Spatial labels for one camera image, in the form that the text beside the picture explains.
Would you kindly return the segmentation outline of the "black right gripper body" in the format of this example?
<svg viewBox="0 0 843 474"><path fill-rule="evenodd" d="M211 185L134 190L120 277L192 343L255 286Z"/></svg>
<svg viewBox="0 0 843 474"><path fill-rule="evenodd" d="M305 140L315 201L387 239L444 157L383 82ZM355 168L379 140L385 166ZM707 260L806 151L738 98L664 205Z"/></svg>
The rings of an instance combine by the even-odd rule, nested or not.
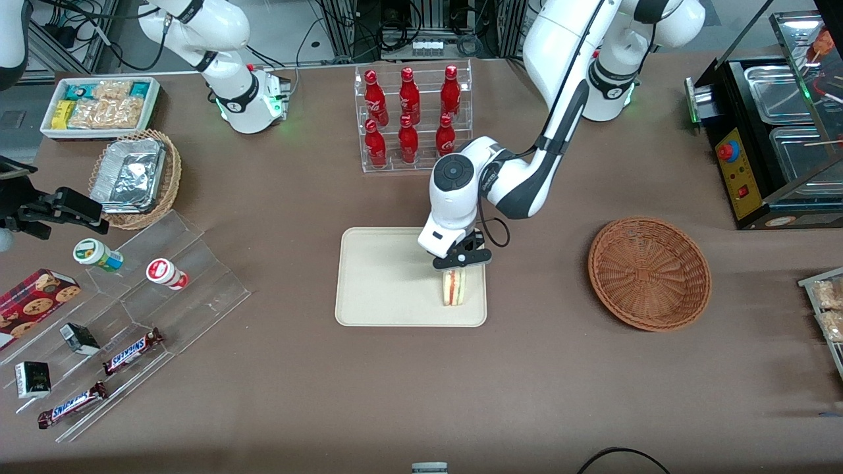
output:
<svg viewBox="0 0 843 474"><path fill-rule="evenodd" d="M2 229L48 240L51 236L51 226L43 222L51 221L54 217L54 201L53 194L35 189L27 176L2 177Z"/></svg>

